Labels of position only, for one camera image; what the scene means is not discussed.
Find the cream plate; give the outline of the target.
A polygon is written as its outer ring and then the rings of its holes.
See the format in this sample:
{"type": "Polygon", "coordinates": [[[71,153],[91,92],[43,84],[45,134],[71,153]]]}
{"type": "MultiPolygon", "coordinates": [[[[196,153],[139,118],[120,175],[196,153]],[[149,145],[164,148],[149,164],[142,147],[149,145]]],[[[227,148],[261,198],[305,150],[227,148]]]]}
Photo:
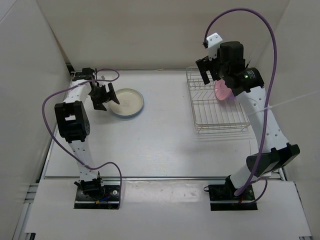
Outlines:
{"type": "Polygon", "coordinates": [[[122,88],[115,92],[119,104],[109,103],[110,110],[118,117],[130,118],[141,112],[144,107],[142,94],[131,88],[122,88]]]}

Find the blue plate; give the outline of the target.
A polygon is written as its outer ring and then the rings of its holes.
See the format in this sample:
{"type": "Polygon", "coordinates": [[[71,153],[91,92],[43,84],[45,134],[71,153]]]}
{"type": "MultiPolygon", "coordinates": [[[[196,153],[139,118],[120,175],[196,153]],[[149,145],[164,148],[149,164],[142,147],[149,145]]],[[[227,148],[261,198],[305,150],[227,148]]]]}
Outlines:
{"type": "Polygon", "coordinates": [[[112,102],[108,106],[115,116],[127,119],[137,116],[143,110],[144,105],[145,101],[143,99],[121,99],[120,104],[112,102]]]}

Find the pink plate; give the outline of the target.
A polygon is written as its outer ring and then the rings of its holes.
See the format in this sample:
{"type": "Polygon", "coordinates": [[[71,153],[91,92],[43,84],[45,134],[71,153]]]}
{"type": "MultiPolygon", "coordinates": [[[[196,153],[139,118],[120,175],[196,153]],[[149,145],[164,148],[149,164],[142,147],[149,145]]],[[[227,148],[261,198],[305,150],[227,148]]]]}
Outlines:
{"type": "Polygon", "coordinates": [[[220,79],[214,84],[214,93],[218,100],[224,101],[232,95],[232,90],[226,86],[223,79],[220,79]]]}

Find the purple plate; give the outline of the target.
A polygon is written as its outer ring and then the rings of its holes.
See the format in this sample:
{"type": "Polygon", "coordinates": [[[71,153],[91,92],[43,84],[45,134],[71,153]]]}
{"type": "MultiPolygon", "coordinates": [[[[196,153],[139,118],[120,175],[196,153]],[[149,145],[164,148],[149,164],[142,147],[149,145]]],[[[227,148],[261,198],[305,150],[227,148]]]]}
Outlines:
{"type": "Polygon", "coordinates": [[[231,93],[227,99],[233,101],[236,99],[236,97],[233,95],[233,93],[231,93]]]}

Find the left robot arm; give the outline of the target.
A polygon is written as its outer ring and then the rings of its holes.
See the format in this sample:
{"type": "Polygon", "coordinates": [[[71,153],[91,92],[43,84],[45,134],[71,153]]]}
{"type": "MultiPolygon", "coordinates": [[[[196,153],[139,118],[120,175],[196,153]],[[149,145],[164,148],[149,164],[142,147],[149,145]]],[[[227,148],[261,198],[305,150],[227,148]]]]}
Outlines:
{"type": "Polygon", "coordinates": [[[59,134],[69,144],[71,155],[77,161],[79,181],[75,185],[94,201],[103,199],[106,193],[100,172],[94,167],[89,147],[91,126],[84,102],[90,97],[93,109],[98,111],[106,111],[104,103],[110,101],[120,104],[113,84],[103,85],[97,82],[97,73],[96,69],[90,67],[75,73],[72,89],[68,91],[67,97],[54,106],[59,134]]]}

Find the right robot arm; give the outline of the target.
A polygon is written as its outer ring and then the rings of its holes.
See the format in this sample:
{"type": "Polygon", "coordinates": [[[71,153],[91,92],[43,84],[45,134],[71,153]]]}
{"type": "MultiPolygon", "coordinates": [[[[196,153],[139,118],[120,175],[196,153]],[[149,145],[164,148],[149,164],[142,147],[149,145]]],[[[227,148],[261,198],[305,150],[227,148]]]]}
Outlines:
{"type": "Polygon", "coordinates": [[[246,67],[244,46],[238,41],[207,43],[208,56],[196,61],[204,84],[223,80],[241,104],[258,143],[258,153],[246,158],[245,165],[225,180],[224,193],[238,199],[252,181],[278,170],[297,155],[300,148],[290,144],[269,108],[263,78],[255,67],[246,67]]]}

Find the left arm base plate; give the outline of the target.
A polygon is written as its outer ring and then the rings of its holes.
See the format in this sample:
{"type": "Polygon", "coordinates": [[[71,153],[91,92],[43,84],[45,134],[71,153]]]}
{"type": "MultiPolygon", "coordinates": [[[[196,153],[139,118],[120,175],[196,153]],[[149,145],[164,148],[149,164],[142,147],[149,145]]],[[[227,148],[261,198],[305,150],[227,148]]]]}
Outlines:
{"type": "Polygon", "coordinates": [[[74,183],[77,186],[74,209],[82,210],[118,210],[121,205],[120,184],[103,183],[101,190],[92,193],[85,193],[79,182],[74,183]]]}

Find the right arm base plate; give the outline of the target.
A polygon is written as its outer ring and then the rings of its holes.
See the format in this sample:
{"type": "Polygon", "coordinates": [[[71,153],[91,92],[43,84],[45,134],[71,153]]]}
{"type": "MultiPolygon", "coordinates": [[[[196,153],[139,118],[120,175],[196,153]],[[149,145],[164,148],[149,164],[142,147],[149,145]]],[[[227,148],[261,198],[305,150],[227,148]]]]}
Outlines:
{"type": "Polygon", "coordinates": [[[203,190],[209,194],[210,210],[213,212],[256,211],[258,209],[252,185],[239,196],[227,193],[224,184],[210,184],[203,190]]]}

